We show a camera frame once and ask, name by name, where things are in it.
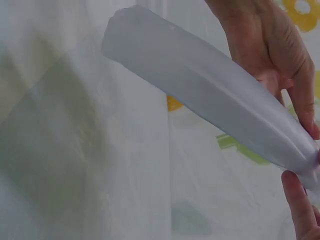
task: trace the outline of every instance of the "white fabric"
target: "white fabric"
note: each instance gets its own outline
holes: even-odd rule
[[[136,3],[229,55],[203,0],[0,1],[0,239],[294,239],[281,170],[102,56]]]

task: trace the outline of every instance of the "skin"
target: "skin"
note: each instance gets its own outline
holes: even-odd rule
[[[290,206],[296,239],[320,240],[320,212],[310,204],[297,175],[285,171],[281,179]]]
[[[287,90],[301,125],[316,140],[315,66],[290,18],[273,0],[205,0],[219,19],[232,60],[284,104]]]

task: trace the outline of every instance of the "yellow flower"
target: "yellow flower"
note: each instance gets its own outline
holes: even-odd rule
[[[166,102],[168,106],[168,112],[178,110],[183,106],[179,101],[177,101],[172,96],[166,96]]]
[[[317,20],[320,18],[320,4],[317,0],[304,0],[304,2],[309,4],[310,12],[300,13],[295,8],[296,1],[297,0],[282,0],[282,4],[300,31],[309,32],[317,26]]]

